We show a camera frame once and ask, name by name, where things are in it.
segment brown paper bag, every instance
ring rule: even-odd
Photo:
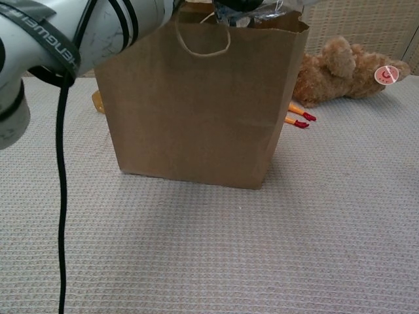
[[[302,60],[300,14],[270,29],[208,19],[188,4],[168,24],[95,69],[122,172],[258,189],[275,151]]]

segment paper bag handle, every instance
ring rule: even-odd
[[[227,32],[227,45],[224,49],[222,49],[220,51],[216,51],[216,52],[210,52],[209,54],[199,54],[199,53],[193,52],[191,49],[189,49],[188,46],[185,44],[185,41],[183,40],[182,34],[179,30],[180,12],[181,11],[179,10],[179,12],[177,13],[177,16],[176,16],[176,20],[175,20],[176,37],[177,37],[177,41],[182,46],[182,48],[185,49],[189,54],[191,54],[192,56],[198,57],[198,58],[211,58],[211,57],[220,56],[221,54],[225,54],[229,50],[230,44],[231,44],[231,36],[230,36],[230,31],[228,30],[227,26],[225,26],[225,30]],[[214,15],[214,13],[211,13],[210,15],[208,15],[206,18],[204,18],[200,22],[200,24],[204,23],[208,18],[210,18],[213,15]]]

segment teddy bear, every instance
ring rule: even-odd
[[[337,97],[375,95],[386,88],[385,82],[376,79],[376,72],[383,67],[383,78],[390,78],[390,73],[393,73],[395,82],[410,75],[410,67],[403,61],[367,52],[362,45],[350,44],[343,36],[332,37],[321,54],[304,54],[293,98],[303,107],[314,108]]]

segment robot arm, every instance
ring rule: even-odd
[[[181,0],[98,0],[76,49],[71,40],[88,2],[0,0],[0,150],[29,124],[25,72],[80,76],[163,26]]]

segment red and white tag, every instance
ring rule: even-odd
[[[374,78],[381,85],[391,85],[399,79],[399,70],[392,65],[385,65],[375,71]]]

